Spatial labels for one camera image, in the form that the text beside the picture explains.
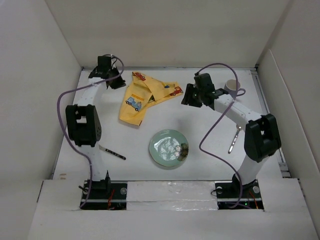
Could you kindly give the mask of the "yellow car-print cloth placemat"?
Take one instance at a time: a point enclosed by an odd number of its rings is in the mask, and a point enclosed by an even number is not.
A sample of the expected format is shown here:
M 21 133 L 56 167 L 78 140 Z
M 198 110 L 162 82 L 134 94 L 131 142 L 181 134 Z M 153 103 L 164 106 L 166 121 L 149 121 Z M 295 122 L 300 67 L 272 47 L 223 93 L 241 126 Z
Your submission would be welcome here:
M 131 75 L 119 110 L 119 119 L 127 124 L 140 126 L 147 109 L 184 93 L 178 82 L 160 81 L 140 71 Z

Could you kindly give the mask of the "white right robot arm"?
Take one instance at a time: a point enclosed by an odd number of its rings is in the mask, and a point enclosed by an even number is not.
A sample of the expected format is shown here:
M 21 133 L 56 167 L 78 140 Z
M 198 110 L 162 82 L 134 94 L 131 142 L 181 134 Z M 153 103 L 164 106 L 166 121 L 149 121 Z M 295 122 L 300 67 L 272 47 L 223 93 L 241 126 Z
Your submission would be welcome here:
M 229 94 L 223 88 L 215 88 L 208 73 L 195 74 L 195 83 L 187 84 L 183 105 L 206 106 L 228 117 L 244 130 L 245 157 L 231 184 L 231 191 L 237 197 L 249 192 L 266 160 L 282 147 L 276 117 L 255 112 Z

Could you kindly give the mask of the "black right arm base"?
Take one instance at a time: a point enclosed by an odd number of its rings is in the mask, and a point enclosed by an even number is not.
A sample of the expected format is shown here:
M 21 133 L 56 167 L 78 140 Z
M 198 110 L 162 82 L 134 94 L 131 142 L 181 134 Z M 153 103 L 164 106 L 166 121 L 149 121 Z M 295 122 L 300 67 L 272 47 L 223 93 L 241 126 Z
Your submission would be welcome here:
M 264 210 L 264 204 L 258 180 L 242 186 L 234 174 L 231 180 L 214 182 L 211 195 L 216 197 L 219 210 Z

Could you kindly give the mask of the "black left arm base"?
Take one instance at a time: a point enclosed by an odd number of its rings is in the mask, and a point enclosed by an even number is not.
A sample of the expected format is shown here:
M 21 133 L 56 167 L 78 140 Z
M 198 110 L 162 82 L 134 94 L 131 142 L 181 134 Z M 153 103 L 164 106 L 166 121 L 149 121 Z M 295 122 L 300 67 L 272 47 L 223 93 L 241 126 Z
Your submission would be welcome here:
M 83 186 L 79 208 L 95 211 L 122 211 L 127 209 L 128 183 L 126 181 L 111 181 L 109 173 L 100 181 L 93 181 L 90 193 L 89 180 Z

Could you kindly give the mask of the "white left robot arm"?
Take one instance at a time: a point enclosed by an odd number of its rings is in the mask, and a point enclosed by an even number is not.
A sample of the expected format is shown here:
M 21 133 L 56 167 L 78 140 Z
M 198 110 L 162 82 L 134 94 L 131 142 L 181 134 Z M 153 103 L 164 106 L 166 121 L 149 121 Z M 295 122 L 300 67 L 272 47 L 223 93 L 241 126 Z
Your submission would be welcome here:
M 102 94 L 126 86 L 119 70 L 114 65 L 119 58 L 112 54 L 97 57 L 97 66 L 88 77 L 88 84 L 76 104 L 65 108 L 68 137 L 78 147 L 78 151 L 89 158 L 90 179 L 97 182 L 94 192 L 100 198 L 111 194 L 111 185 L 104 180 L 107 169 L 104 166 L 99 141 L 102 137 L 102 126 L 99 120 L 97 105 Z

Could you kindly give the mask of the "lavender ceramic mug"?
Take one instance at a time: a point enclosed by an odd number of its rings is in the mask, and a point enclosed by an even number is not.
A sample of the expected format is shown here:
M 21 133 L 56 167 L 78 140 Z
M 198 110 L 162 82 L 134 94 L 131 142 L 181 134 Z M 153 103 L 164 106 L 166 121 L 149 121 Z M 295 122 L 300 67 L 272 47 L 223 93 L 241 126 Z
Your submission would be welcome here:
M 246 90 L 241 88 L 241 84 L 235 79 L 229 79 L 226 81 L 223 89 L 227 91 L 232 98 L 241 97 L 246 93 Z

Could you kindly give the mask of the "silver metal spoon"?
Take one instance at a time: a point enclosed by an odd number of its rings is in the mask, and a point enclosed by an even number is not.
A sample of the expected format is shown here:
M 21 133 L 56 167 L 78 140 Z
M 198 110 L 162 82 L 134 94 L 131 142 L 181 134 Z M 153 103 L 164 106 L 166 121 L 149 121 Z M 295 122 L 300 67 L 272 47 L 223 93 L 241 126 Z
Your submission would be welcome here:
M 240 133 L 240 131 L 242 130 L 242 127 L 240 126 L 240 125 L 236 125 L 236 133 L 235 133 L 235 135 L 234 135 L 234 137 L 233 137 L 233 140 L 232 140 L 232 142 L 231 142 L 231 145 L 230 145 L 230 147 L 229 147 L 229 149 L 228 149 L 228 154 L 230 154 L 231 152 L 232 152 L 232 150 L 234 149 L 234 146 L 235 146 L 235 144 L 236 144 L 236 141 L 237 141 L 237 139 L 238 139 L 238 137 L 239 137 L 239 133 Z

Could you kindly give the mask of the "green ceramic plate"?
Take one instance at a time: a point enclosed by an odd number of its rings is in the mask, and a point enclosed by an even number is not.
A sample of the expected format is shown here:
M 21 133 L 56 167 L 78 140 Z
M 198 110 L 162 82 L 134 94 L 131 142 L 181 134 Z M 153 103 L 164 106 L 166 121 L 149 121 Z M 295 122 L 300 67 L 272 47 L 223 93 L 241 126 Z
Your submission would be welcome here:
M 182 165 L 189 154 L 187 138 L 174 129 L 157 132 L 149 142 L 149 153 L 152 159 L 165 168 L 176 168 Z

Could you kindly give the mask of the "aluminium table edge rail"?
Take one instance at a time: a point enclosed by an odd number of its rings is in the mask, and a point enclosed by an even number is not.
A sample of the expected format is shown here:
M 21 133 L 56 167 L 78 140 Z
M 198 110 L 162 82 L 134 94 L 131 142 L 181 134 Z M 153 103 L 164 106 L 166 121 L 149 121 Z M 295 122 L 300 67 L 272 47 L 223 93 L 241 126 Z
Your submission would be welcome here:
M 177 66 L 125 66 L 125 71 L 131 70 L 200 70 L 202 67 L 177 67 Z M 218 66 L 211 66 L 210 68 L 226 68 L 226 66 L 218 65 Z M 256 70 L 256 67 L 232 67 L 235 70 Z M 93 68 L 90 67 L 82 67 L 82 71 L 92 71 Z

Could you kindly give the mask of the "black-handled metal fork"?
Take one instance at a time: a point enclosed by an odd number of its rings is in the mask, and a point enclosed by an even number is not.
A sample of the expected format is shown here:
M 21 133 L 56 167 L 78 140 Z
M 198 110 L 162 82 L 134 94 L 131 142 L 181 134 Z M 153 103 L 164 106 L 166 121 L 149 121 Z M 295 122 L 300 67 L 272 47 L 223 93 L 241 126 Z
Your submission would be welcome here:
M 117 158 L 120 158 L 120 159 L 122 159 L 122 160 L 126 160 L 127 158 L 126 157 L 124 157 L 123 155 L 120 155 L 120 154 L 118 154 L 118 153 L 116 153 L 116 152 L 114 152 L 114 151 L 112 151 L 112 150 L 110 150 L 110 149 L 107 149 L 107 148 L 105 148 L 105 147 L 103 147 L 103 146 L 101 146 L 101 145 L 99 145 L 99 149 L 101 150 L 101 151 L 103 151 L 103 152 L 106 152 L 106 153 L 109 153 L 109 154 L 111 154 L 111 155 L 113 155 L 113 156 L 116 156 Z

